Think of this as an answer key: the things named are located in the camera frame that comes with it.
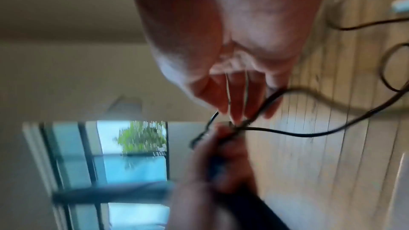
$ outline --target wire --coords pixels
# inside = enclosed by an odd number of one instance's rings
[[[390,20],[382,20],[382,21],[375,21],[375,22],[370,22],[370,23],[362,23],[357,26],[352,26],[352,27],[341,27],[336,24],[334,24],[331,21],[327,21],[327,24],[329,27],[339,30],[339,31],[352,31],[352,30],[359,30],[363,28],[367,28],[370,26],[377,26],[381,24],[389,24],[389,23],[401,23],[401,22],[409,22],[409,17],[406,18],[397,18],[397,19],[390,19]],[[325,136],[329,134],[334,134],[336,132],[339,132],[341,130],[347,129],[348,127],[359,123],[365,119],[368,119],[374,115],[378,115],[380,112],[384,111],[386,108],[390,107],[394,103],[396,103],[399,99],[402,98],[407,92],[409,92],[409,80],[406,81],[404,86],[401,89],[396,89],[391,86],[391,84],[387,81],[385,78],[385,69],[386,66],[391,58],[391,56],[398,51],[399,49],[403,47],[408,47],[409,48],[409,43],[399,43],[396,44],[395,46],[389,48],[385,54],[382,55],[378,67],[378,75],[382,83],[387,87],[389,90],[395,92],[396,94],[393,95],[389,100],[387,100],[385,103],[369,110],[363,110],[360,108],[354,108],[354,107],[348,107],[344,104],[333,102],[332,100],[329,100],[325,96],[321,95],[319,92],[316,92],[314,90],[311,90],[306,87],[292,87],[292,88],[287,88],[287,89],[279,89],[272,95],[270,95],[261,105],[257,113],[250,119],[247,119],[243,121],[240,125],[236,126],[233,128],[233,132],[223,138],[220,139],[220,144],[225,143],[234,137],[236,137],[241,131],[245,130],[254,130],[254,131],[264,131],[264,132],[271,132],[271,133],[277,133],[277,134],[283,134],[283,135],[288,135],[288,136],[293,136],[293,137],[299,137],[299,138],[314,138],[314,137],[320,137],[320,136]],[[342,112],[347,112],[347,113],[360,113],[361,115],[351,121],[348,121],[346,124],[337,127],[335,129],[331,129],[325,132],[318,132],[318,133],[294,133],[294,132],[286,132],[286,131],[281,131],[281,130],[276,130],[276,129],[267,129],[267,128],[259,128],[259,127],[249,127],[251,123],[253,123],[262,113],[264,113],[270,105],[272,105],[278,98],[283,96],[284,94],[292,94],[292,93],[303,93],[309,96],[312,96],[313,98],[317,99],[320,102],[323,102],[324,104],[331,106],[332,108],[335,108],[337,110],[340,110]],[[387,116],[397,116],[397,115],[408,115],[409,114],[409,109],[393,109],[385,113]],[[216,112],[212,118],[209,120],[209,122],[206,124],[205,130],[200,133],[195,139],[191,141],[191,147],[194,148],[195,145],[203,138],[203,136],[209,131],[210,125],[213,123],[213,121],[216,119],[216,117],[219,115],[219,112]]]

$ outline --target wooden floor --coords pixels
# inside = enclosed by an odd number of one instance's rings
[[[393,0],[325,0],[342,26],[395,17]],[[376,75],[382,53],[408,41],[409,23],[337,32],[319,20],[290,85],[316,89],[346,105],[370,109],[391,97]],[[394,55],[386,71],[395,87],[407,78],[409,51]],[[395,107],[409,106],[409,98]],[[321,132],[355,115],[331,110],[303,94],[285,96],[261,127]],[[294,138],[249,132],[260,194],[293,230],[383,229],[402,153],[409,150],[409,118],[369,119],[327,137]]]

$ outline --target black cable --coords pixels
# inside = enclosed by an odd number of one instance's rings
[[[353,26],[353,27],[340,27],[330,21],[327,22],[328,26],[339,30],[339,31],[352,31],[352,30],[359,30],[359,29],[363,29],[363,28],[367,28],[370,26],[376,26],[376,25],[381,25],[381,24],[388,24],[388,23],[401,23],[401,22],[409,22],[409,17],[406,18],[397,18],[397,19],[390,19],[390,20],[382,20],[382,21],[375,21],[375,22],[370,22],[370,23],[363,23],[357,26]],[[379,63],[379,68],[378,68],[378,75],[380,80],[382,81],[382,83],[391,91],[396,92],[396,94],[394,96],[392,96],[389,100],[387,100],[385,103],[373,108],[372,110],[369,110],[367,112],[365,112],[363,115],[348,121],[346,124],[335,128],[335,129],[331,129],[329,131],[325,131],[325,132],[318,132],[318,133],[293,133],[293,132],[286,132],[286,131],[281,131],[281,130],[275,130],[275,129],[267,129],[267,128],[259,128],[259,127],[249,127],[249,125],[251,123],[253,123],[262,113],[264,113],[268,107],[273,104],[278,98],[280,98],[282,95],[284,94],[290,94],[290,93],[304,93],[304,94],[308,94],[312,97],[314,97],[315,99],[319,100],[319,101],[324,101],[327,104],[329,103],[328,100],[321,96],[320,93],[313,91],[309,88],[305,88],[305,87],[292,87],[292,88],[288,88],[288,89],[279,89],[277,90],[275,93],[273,93],[272,95],[270,95],[261,105],[261,107],[259,108],[259,110],[257,111],[257,113],[250,119],[245,120],[244,122],[242,122],[240,125],[236,126],[233,128],[233,133],[228,136],[225,137],[224,139],[220,140],[220,144],[227,142],[228,140],[234,138],[236,135],[239,134],[239,132],[243,131],[243,130],[255,130],[255,131],[265,131],[265,132],[271,132],[271,133],[277,133],[277,134],[283,134],[283,135],[288,135],[288,136],[294,136],[294,137],[299,137],[299,138],[314,138],[314,137],[320,137],[320,136],[325,136],[325,135],[329,135],[329,134],[333,134],[336,133],[338,131],[347,129],[348,127],[363,121],[365,119],[368,119],[369,117],[372,117],[374,115],[376,115],[377,113],[385,110],[386,108],[388,108],[389,106],[391,106],[392,104],[394,104],[395,102],[397,102],[400,98],[402,98],[403,95],[405,95],[407,92],[409,92],[409,80],[404,84],[404,86],[401,89],[396,89],[394,87],[392,87],[390,85],[390,83],[387,81],[387,79],[385,78],[385,68],[386,65],[388,63],[388,61],[390,60],[391,56],[398,51],[400,48],[403,47],[408,47],[409,48],[409,43],[399,43],[396,44],[395,46],[389,48],[384,55],[382,55],[381,59],[380,59],[380,63]],[[349,110],[360,110],[358,108],[354,108],[354,107],[350,107],[348,108]],[[212,118],[210,119],[210,121],[207,123],[205,130],[199,134],[195,139],[192,140],[191,142],[191,147],[193,148],[197,142],[199,140],[201,140],[203,138],[203,136],[209,131],[209,127],[212,124],[212,122],[216,119],[217,115],[219,115],[219,112],[216,112]]]

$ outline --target window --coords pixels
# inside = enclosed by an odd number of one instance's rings
[[[69,230],[163,229],[169,179],[167,123],[41,124]]]

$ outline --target ceiling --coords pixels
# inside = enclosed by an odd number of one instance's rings
[[[0,39],[143,41],[133,0],[0,0]]]

